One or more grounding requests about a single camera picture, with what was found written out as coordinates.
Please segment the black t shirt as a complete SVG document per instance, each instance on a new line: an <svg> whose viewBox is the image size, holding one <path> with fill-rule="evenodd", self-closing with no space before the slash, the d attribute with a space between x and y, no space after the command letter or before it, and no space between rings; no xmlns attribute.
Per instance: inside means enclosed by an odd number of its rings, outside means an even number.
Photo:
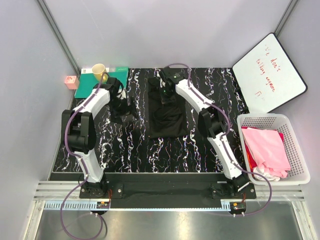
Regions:
<svg viewBox="0 0 320 240"><path fill-rule="evenodd" d="M178 138L188 134L186 101L174 94L172 102L162 103L160 80L148 79L149 138Z"/></svg>

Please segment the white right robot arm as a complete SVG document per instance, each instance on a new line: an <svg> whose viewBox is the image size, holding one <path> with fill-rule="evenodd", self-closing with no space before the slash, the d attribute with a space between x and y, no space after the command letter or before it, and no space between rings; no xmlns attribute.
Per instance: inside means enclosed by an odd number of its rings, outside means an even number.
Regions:
<svg viewBox="0 0 320 240"><path fill-rule="evenodd" d="M198 131L212 145L222 164L228 194L234 196L242 191L249 185L249 180L244 175L228 142L227 134L231 126L225 112L200 93L191 83L190 77L183 72L173 73L170 67L165 67L157 76L163 100L169 101L178 95L197 112Z"/></svg>

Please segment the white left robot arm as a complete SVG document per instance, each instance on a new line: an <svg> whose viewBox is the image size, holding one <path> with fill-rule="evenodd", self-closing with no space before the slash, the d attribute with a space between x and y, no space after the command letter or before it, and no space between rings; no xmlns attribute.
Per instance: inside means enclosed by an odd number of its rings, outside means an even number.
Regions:
<svg viewBox="0 0 320 240"><path fill-rule="evenodd" d="M79 106L64 110L61 115L61 143L69 155L79 162L84 175L81 190L98 198L111 193L103 169L95 153L97 134L95 117L109 106L111 122L122 124L122 117L138 118L134 100L128 100L124 85L115 77L97 83L91 94Z"/></svg>

